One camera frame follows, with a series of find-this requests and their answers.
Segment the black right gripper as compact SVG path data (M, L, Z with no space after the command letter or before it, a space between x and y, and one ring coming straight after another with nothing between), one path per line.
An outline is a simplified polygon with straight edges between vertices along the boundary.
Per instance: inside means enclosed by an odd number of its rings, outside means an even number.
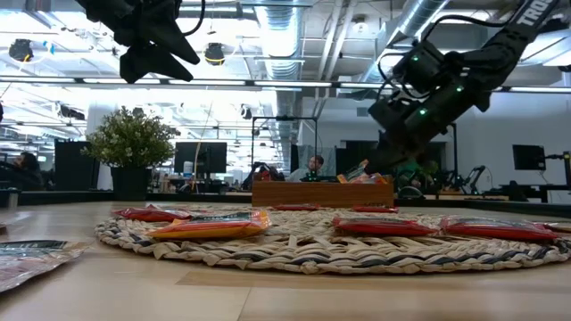
M381 127L377 147L368 153L367 174L386 173L414 154L400 145L421 145L474 105L474 89L464 78L454 78L424 101L407 98L381 99L369 107L369 115Z

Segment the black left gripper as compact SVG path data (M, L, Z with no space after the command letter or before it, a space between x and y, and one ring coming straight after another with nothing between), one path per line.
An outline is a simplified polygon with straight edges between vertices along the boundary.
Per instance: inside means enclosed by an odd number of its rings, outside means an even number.
M120 45L153 42L130 47L120 57L120 77L136 83L148 73L191 81L192 74L171 54L196 65L200 57L176 23L179 1L175 0L76 0L92 22L101 22Z

